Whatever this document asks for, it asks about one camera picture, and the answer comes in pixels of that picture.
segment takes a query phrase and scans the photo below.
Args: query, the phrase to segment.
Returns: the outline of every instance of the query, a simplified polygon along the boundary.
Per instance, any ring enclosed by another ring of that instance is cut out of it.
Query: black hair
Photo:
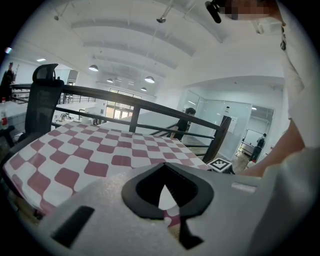
[[[192,107],[189,107],[189,108],[187,108],[187,109],[185,110],[185,113],[186,113],[186,114],[194,115],[194,114],[196,114],[196,110],[195,110],[194,108],[192,108]]]

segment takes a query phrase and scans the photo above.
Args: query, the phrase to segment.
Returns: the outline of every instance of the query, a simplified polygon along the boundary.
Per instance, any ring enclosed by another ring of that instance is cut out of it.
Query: bottle
[[[8,125],[8,117],[7,117],[7,110],[5,107],[6,103],[6,98],[2,98],[2,104],[1,104],[1,124],[2,124],[2,129],[7,129],[9,127]]]

